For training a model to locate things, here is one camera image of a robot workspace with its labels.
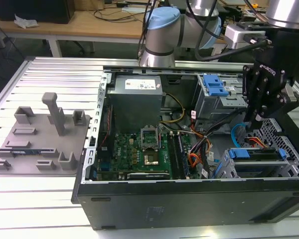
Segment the black cable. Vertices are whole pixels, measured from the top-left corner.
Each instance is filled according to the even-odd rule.
[[[139,13],[135,13],[135,14],[131,14],[129,16],[124,16],[124,17],[120,17],[120,18],[115,18],[115,19],[106,19],[106,18],[102,18],[102,17],[99,17],[99,16],[95,16],[95,14],[99,12],[99,11],[95,11],[93,13],[93,16],[97,19],[100,19],[100,20],[104,20],[104,21],[121,21],[121,20],[126,20],[128,18],[130,18],[131,16],[136,16],[136,15],[139,15],[139,14],[143,14],[143,12],[139,12]]]
[[[171,113],[171,114],[169,115],[169,117],[170,117],[170,120],[174,120],[174,118],[173,118],[173,113]],[[179,125],[179,123],[175,122],[174,124],[177,125],[177,127],[178,127],[179,130],[183,130],[183,128]]]
[[[189,0],[186,0],[186,4],[187,4],[187,8],[190,11],[190,13],[192,14],[193,18],[195,19],[195,21],[198,23],[198,25],[200,25],[201,28],[204,29],[204,25],[200,22],[200,20],[197,18],[197,16],[194,14],[193,9],[191,8],[190,4],[189,4]],[[217,39],[220,40],[224,40],[223,37],[216,35],[215,33],[211,32],[209,29],[206,29],[207,33],[213,37],[216,37]]]
[[[244,0],[245,4],[250,8],[250,10],[253,12],[256,18],[258,18],[260,21],[266,22],[268,19],[267,17],[263,16],[259,12],[254,9],[254,7],[251,5],[251,3],[248,0]]]
[[[256,9],[254,9],[254,7],[251,5],[251,3],[248,0],[244,0],[244,2],[250,8],[250,10],[254,13],[254,15],[258,14],[258,12],[256,11]]]
[[[146,7],[145,7],[145,14],[144,14],[144,17],[143,17],[143,29],[142,29],[141,37],[140,37],[139,43],[138,43],[137,59],[139,58],[139,51],[141,49],[141,46],[144,45],[144,41],[145,41],[145,38],[146,38],[146,33],[147,33],[147,30],[148,30],[148,26],[150,24],[150,17],[151,17],[151,14],[152,14],[152,12],[155,8],[155,4],[156,4],[156,0],[153,1],[153,4],[150,8],[149,16],[148,16],[147,21],[146,21],[146,13],[148,12],[148,8],[149,8],[149,5],[150,5],[150,0],[148,1],[148,3],[146,4]]]
[[[236,117],[239,114],[242,114],[243,112],[245,112],[247,109],[246,108],[240,108],[237,109],[235,111],[232,111],[230,114],[228,114],[227,116],[225,116],[224,118],[220,119],[219,121],[217,121],[216,123],[212,124],[212,126],[206,131],[205,135],[206,137],[202,138],[200,140],[200,142],[198,142],[198,144],[196,145],[196,147],[192,150],[193,153],[196,153],[200,147],[202,146],[202,144],[204,142],[206,142],[207,140],[207,136],[209,136],[211,133],[213,133],[214,131],[218,130],[221,126],[230,123],[234,117]]]
[[[212,13],[213,13],[213,11],[214,11],[214,9],[216,7],[216,4],[217,4],[217,0],[214,0],[214,2],[212,4],[212,7],[210,9],[209,15],[208,15],[208,17],[207,17],[207,19],[205,21],[204,28],[203,28],[200,36],[199,36],[199,39],[197,41],[196,46],[195,46],[195,57],[196,57],[197,60],[199,60],[199,61],[213,61],[213,60],[217,60],[217,59],[219,59],[221,57],[224,57],[224,56],[231,56],[231,55],[239,54],[239,53],[242,53],[242,52],[245,52],[245,51],[254,50],[254,49],[257,49],[259,47],[263,47],[263,46],[268,45],[268,41],[263,40],[263,41],[255,43],[255,44],[248,45],[248,46],[245,46],[245,47],[242,47],[242,48],[239,48],[239,49],[235,49],[235,50],[223,52],[223,53],[218,54],[218,55],[206,56],[206,57],[200,56],[199,55],[200,42],[203,39],[205,30],[207,29],[207,25],[208,25],[208,23],[209,23],[209,21],[211,19],[211,16],[212,16]]]
[[[267,45],[268,45],[268,42],[266,40],[263,40],[263,41],[260,41],[260,42],[257,42],[255,44],[248,45],[248,46],[245,46],[245,47],[242,47],[242,48],[238,48],[238,49],[235,49],[235,50],[230,50],[230,51],[227,51],[227,52],[223,52],[221,54],[214,55],[214,56],[205,56],[205,57],[201,57],[199,55],[199,52],[196,51],[196,49],[195,49],[195,57],[199,61],[213,61],[213,60],[217,60],[217,59],[219,59],[221,57],[224,57],[224,56],[236,55],[236,54],[239,54],[239,53],[243,53],[245,51],[254,50],[254,49],[257,49],[259,47],[263,47],[263,46],[267,46]]]
[[[197,41],[197,43],[196,43],[196,46],[195,46],[195,57],[196,57],[197,60],[200,60],[200,61],[201,61],[200,58],[202,58],[202,57],[199,55],[199,52],[198,52],[198,50],[199,50],[199,46],[200,46],[200,42],[201,42],[201,40],[203,39],[203,36],[204,36],[204,34],[205,34],[205,31],[206,31],[206,29],[207,29],[207,26],[208,26],[208,24],[209,24],[209,21],[211,20],[211,16],[212,16],[212,14],[213,14],[213,12],[214,12],[214,10],[215,10],[216,4],[217,4],[217,0],[214,0],[212,6],[211,6],[211,8],[210,8],[209,14],[208,14],[208,16],[207,16],[207,19],[206,19],[206,21],[205,21],[205,24],[204,24],[203,27],[202,27],[203,29],[202,29],[202,31],[201,31],[201,33],[200,33],[200,35],[199,35],[198,41]]]
[[[13,43],[13,41],[10,39],[10,37],[8,37],[8,35],[2,30],[2,28],[0,27],[0,31],[6,36],[6,38],[11,42],[11,44],[15,47],[15,49],[17,50],[17,52],[20,54],[20,56],[22,56],[22,58],[25,60],[24,55],[22,54],[22,52],[19,50],[19,48],[17,48],[15,46],[15,44]]]

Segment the black computer case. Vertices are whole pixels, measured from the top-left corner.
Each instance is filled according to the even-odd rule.
[[[14,15],[38,22],[67,24],[75,11],[74,0],[0,0],[0,20],[15,20]]]

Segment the yellow wire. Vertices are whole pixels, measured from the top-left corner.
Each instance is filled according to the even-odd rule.
[[[175,96],[173,96],[172,94],[170,94],[170,93],[166,93],[166,95],[167,96],[171,96],[179,105],[180,105],[180,107],[181,107],[181,109],[182,109],[182,113],[181,113],[181,116],[178,118],[178,119],[176,119],[176,120],[162,120],[162,121],[160,121],[160,123],[176,123],[176,122],[179,122],[179,121],[181,121],[183,118],[184,118],[184,116],[185,116],[185,109],[184,109],[184,107],[183,107],[183,105],[181,104],[181,102],[175,97]]]

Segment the aluminum workbench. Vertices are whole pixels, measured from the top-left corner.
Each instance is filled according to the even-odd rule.
[[[65,114],[93,116],[103,66],[137,66],[136,60],[36,58],[25,61],[0,94],[0,146],[18,106],[47,114],[44,92],[56,92]],[[241,63],[176,62],[196,69],[242,69]],[[299,126],[299,108],[290,113]],[[80,205],[70,202],[75,177],[0,177],[0,238],[284,238],[299,239],[299,211],[277,224],[94,231]]]

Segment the power supply label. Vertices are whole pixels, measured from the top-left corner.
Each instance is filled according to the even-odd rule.
[[[126,90],[156,90],[155,80],[127,79],[125,80]]]

